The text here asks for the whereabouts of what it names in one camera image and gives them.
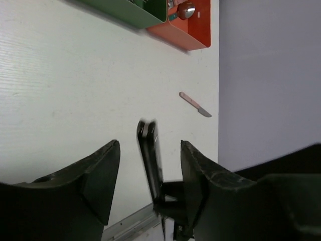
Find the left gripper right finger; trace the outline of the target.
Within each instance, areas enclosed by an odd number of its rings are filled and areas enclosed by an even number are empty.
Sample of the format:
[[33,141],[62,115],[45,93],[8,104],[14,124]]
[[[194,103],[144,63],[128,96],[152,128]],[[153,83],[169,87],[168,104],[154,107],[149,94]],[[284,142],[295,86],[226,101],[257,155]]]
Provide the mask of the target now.
[[232,172],[181,142],[195,240],[320,240],[320,144]]

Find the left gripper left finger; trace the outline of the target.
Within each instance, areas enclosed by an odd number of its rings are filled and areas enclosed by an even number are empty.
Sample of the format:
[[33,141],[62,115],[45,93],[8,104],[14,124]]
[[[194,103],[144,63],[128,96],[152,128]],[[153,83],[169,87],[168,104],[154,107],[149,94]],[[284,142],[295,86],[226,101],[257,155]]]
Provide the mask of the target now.
[[101,240],[120,163],[112,140],[31,183],[1,184],[1,240]]

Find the pink handled knife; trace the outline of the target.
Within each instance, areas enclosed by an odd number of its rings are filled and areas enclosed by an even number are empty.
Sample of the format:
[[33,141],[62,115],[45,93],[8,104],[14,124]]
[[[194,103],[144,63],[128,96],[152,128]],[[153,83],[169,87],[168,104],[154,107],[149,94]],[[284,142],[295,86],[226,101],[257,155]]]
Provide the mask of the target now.
[[179,92],[179,96],[185,100],[187,103],[189,103],[191,106],[197,109],[198,113],[205,117],[212,117],[212,115],[207,112],[205,109],[203,109],[197,102],[195,102],[192,98],[190,98],[187,94],[184,92]]

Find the black patterned handle knife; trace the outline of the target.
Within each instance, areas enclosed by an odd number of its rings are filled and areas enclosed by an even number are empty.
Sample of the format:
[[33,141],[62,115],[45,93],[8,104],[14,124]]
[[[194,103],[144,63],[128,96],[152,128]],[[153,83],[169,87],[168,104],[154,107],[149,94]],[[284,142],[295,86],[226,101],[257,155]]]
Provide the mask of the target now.
[[148,122],[140,120],[137,125],[136,134],[151,194],[153,210],[159,215],[158,208],[165,202],[165,195],[162,192],[164,178],[156,121]]

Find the teal handled spoon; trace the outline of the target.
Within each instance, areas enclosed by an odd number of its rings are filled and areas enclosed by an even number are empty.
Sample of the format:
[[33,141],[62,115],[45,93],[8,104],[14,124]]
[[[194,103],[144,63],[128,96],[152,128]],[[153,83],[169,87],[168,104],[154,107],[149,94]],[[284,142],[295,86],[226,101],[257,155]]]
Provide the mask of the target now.
[[186,1],[178,5],[177,11],[171,15],[169,15],[169,21],[173,21],[177,18],[181,20],[189,19],[195,12],[195,6],[192,2]]

